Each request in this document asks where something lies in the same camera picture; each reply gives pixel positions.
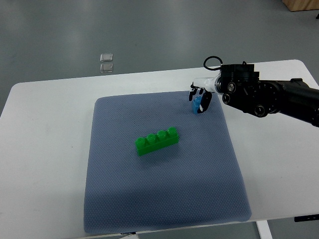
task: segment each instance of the green lego brick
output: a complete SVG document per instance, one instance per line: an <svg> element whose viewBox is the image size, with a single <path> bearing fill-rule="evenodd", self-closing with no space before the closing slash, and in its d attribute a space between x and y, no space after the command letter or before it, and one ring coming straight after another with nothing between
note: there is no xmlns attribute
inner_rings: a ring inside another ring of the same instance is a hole
<svg viewBox="0 0 319 239"><path fill-rule="evenodd" d="M157 134L151 133L147 137L140 137L135 141L138 155L153 152L155 150L178 143L179 136L175 127L168 130L160 130Z"/></svg>

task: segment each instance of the blue mat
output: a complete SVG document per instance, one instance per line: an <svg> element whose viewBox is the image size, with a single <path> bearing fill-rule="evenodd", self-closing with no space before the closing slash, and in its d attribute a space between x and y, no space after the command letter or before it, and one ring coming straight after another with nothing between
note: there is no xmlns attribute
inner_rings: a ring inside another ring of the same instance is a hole
<svg viewBox="0 0 319 239"><path fill-rule="evenodd" d="M179 143L138 156L134 141L174 126ZM243 178L216 95L194 115L188 92L95 103L84 202L90 234L243 222Z"/></svg>

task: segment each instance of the clear plastic piece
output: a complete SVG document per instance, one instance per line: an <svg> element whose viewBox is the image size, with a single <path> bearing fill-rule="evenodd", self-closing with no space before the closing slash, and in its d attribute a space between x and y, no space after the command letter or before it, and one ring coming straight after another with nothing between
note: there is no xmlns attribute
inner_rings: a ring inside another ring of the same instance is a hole
<svg viewBox="0 0 319 239"><path fill-rule="evenodd" d="M112 60L113 60L113 54L112 53L101 54L100 62L112 61Z"/></svg>
<svg viewBox="0 0 319 239"><path fill-rule="evenodd" d="M101 64L101 73L112 72L113 71L113 63L104 63Z"/></svg>

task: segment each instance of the concrete floor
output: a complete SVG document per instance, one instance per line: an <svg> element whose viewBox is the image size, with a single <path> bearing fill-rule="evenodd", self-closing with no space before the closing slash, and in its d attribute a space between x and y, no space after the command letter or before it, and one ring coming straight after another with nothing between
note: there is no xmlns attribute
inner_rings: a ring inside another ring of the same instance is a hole
<svg viewBox="0 0 319 239"><path fill-rule="evenodd" d="M99 76L101 53L123 74L299 59L319 82L319 10L280 0L0 0L0 113L19 82ZM318 238L319 222L269 221L274 239ZM147 238L259 238L255 223Z"/></svg>

